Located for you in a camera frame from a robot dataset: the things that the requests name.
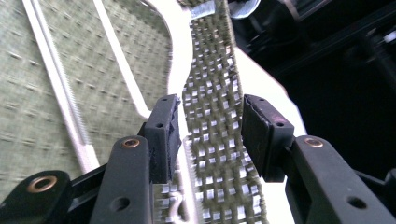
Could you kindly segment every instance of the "white plastic strip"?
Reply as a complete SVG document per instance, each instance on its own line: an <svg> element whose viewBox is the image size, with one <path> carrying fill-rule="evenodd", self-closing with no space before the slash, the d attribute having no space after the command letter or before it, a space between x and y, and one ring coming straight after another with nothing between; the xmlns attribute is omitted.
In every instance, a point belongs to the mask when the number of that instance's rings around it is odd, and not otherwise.
<svg viewBox="0 0 396 224"><path fill-rule="evenodd" d="M183 196L184 196L184 201L185 201L185 206L184 206L184 213L187 214L187 222L192 223L192 224L198 224L200 218L198 216L201 216L202 214L198 214L198 208L197 208L197 199L195 197L195 186L192 185L192 183L195 183L195 176L190 175L190 169L195 169L193 167L190 167L187 162L189 158L187 158L187 155L189 153L186 153L186 150L191 150L191 146L187 146L187 141L188 138L186 137L185 139L182 140L182 144L180 149L178 150L178 155L177 155L177 163L178 166L180 167L180 172L178 173L178 177L180 179L180 184L183 188Z"/></svg>
<svg viewBox="0 0 396 224"><path fill-rule="evenodd" d="M129 66L125 58L125 54L122 51L120 41L117 39L116 33L114 32L113 26L110 22L110 18L107 16L105 6L101 0L93 0L93 2L99 14L100 21L102 22L102 25L105 29L110 46L113 49L114 55L116 56L117 63L119 64L128 91L131 94L134 105L136 106L136 110L140 116L142 116L144 119L148 119L151 111L148 109L143 95L140 92L136 81L134 80L131 67Z"/></svg>
<svg viewBox="0 0 396 224"><path fill-rule="evenodd" d="M190 8L191 19L196 20L208 15L212 15L216 12L215 0L207 1L196 7Z"/></svg>
<svg viewBox="0 0 396 224"><path fill-rule="evenodd" d="M191 70L192 38L190 30L191 14L182 8L177 0L147 0L165 21L172 40L172 62L168 77L168 94L181 97Z"/></svg>
<svg viewBox="0 0 396 224"><path fill-rule="evenodd" d="M68 86L58 52L50 35L50 30L37 0L23 0L23 4L46 65L58 105L61 108L69 137L76 151L78 163L81 166L82 172L88 173L99 167L99 162L93 146L88 142L84 142L83 126L82 124L78 124L78 114L76 114L77 106L74 105L72 92Z"/></svg>
<svg viewBox="0 0 396 224"><path fill-rule="evenodd" d="M173 191L173 192L170 192L169 194L175 200L174 203L169 208L170 221L174 224L187 223L181 219L181 215L178 213L178 208L183 203L183 195L178 191Z"/></svg>

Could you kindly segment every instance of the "white surface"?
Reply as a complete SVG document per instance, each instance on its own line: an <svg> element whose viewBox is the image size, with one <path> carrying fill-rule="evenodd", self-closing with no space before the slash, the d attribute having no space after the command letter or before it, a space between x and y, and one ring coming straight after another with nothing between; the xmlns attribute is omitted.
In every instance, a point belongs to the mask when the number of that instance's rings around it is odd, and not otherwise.
<svg viewBox="0 0 396 224"><path fill-rule="evenodd" d="M289 99L286 90L241 49L235 49L235 55L243 93L257 95L270 102L294 125L295 136L305 135L306 130L300 112ZM294 223L285 194L285 182L275 184L262 180L262 193L267 208L267 219L271 224Z"/></svg>

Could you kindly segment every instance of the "woven fabric strip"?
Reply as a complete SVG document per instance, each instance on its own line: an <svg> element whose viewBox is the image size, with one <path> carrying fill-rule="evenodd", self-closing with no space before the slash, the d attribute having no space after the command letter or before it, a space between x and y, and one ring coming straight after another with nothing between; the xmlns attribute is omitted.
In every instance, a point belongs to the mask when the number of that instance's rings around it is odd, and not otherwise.
<svg viewBox="0 0 396 224"><path fill-rule="evenodd" d="M134 78L152 108L166 94L170 39L140 1L103 1ZM186 7L203 0L181 1ZM225 0L193 21L194 59L183 95L192 141L191 170L204 221L265 223L262 189L240 136L242 95ZM137 115L92 1L40 1L99 162L113 143L137 134ZM80 175L45 65L21 1L0 1L0 200L29 175ZM156 219L169 222L177 178L155 186Z"/></svg>
<svg viewBox="0 0 396 224"><path fill-rule="evenodd" d="M227 1L192 23L194 60L184 92L207 222L264 223L258 174L241 140L242 92Z"/></svg>

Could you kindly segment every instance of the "green mesh fabric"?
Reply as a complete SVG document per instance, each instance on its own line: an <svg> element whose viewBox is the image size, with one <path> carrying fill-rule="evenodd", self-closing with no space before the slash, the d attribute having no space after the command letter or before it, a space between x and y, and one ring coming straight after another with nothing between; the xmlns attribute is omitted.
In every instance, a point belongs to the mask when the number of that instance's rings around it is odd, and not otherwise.
<svg viewBox="0 0 396 224"><path fill-rule="evenodd" d="M103 1L149 108L166 94L170 39L140 1ZM203 0L183 0L193 7ZM203 221L265 223L257 172L240 136L242 96L226 1L193 21L194 59L183 95L191 131L191 163ZM101 164L113 143L137 134L137 115L92 1L42 0L64 70ZM35 36L21 1L0 1L0 201L21 180L43 170L81 175ZM157 222L170 222L177 176L155 186Z"/></svg>

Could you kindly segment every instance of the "screw hole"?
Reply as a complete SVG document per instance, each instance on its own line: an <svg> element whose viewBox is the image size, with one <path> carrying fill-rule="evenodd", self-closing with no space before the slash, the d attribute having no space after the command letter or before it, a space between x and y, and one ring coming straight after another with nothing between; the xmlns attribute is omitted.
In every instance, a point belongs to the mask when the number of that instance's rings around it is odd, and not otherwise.
<svg viewBox="0 0 396 224"><path fill-rule="evenodd" d="M318 139L305 138L304 142L307 143L311 147L323 147L323 143L320 142Z"/></svg>
<svg viewBox="0 0 396 224"><path fill-rule="evenodd" d="M367 204L360 198L357 197L348 197L346 200L350 205L359 208L359 209L365 209L367 208Z"/></svg>
<svg viewBox="0 0 396 224"><path fill-rule="evenodd" d="M125 197L116 198L111 202L110 209L113 212L119 212L124 210L130 204L129 199Z"/></svg>
<svg viewBox="0 0 396 224"><path fill-rule="evenodd" d="M27 191L31 193L39 193L51 189L58 179L54 175L46 175L32 180L27 187Z"/></svg>
<svg viewBox="0 0 396 224"><path fill-rule="evenodd" d="M123 147L137 147L140 144L137 139L127 139L122 143Z"/></svg>

